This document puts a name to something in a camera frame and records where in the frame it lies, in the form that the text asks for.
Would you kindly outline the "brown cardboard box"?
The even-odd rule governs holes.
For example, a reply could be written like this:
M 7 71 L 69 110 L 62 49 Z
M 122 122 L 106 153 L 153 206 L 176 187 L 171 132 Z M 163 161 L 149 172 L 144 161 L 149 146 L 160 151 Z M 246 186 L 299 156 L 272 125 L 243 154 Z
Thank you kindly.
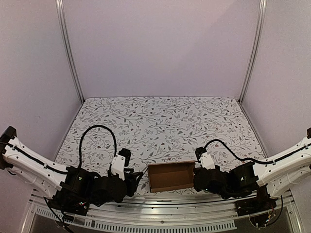
M 195 161 L 148 165 L 151 193 L 175 191 L 193 187 Z

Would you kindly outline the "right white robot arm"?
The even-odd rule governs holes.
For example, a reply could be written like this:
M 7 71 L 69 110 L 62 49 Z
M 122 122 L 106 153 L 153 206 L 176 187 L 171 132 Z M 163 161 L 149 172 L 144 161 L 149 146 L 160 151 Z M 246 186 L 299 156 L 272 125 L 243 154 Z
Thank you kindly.
M 252 199 L 251 207 L 261 212 L 270 204 L 270 199 L 277 199 L 282 194 L 311 174 L 311 131 L 283 152 L 263 160 L 254 158 L 235 158 L 242 165 L 222 171 L 214 164 L 207 147 L 214 143 L 211 140 L 195 150 L 199 167 L 193 170 L 193 185 L 197 192 L 208 191 L 220 195 L 223 199 L 242 198 L 253 191 L 260 193 Z

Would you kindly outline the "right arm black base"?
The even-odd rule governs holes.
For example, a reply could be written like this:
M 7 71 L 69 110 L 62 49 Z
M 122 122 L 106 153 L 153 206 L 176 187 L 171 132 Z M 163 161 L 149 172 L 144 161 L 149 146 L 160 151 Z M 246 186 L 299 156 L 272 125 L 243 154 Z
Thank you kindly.
M 262 186 L 254 198 L 236 201 L 235 207 L 238 216 L 245 216 L 275 208 L 276 199 L 270 198 L 266 186 Z

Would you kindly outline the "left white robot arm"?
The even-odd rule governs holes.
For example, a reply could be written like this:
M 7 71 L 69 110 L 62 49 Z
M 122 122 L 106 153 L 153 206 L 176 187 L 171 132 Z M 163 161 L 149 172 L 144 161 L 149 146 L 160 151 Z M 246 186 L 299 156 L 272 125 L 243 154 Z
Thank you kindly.
M 0 137 L 0 168 L 32 185 L 48 199 L 49 207 L 82 216 L 90 205 L 121 203 L 137 191 L 144 173 L 129 168 L 130 150 L 114 151 L 105 176 L 83 169 L 82 151 L 78 152 L 76 167 L 53 162 L 25 146 L 9 126 Z

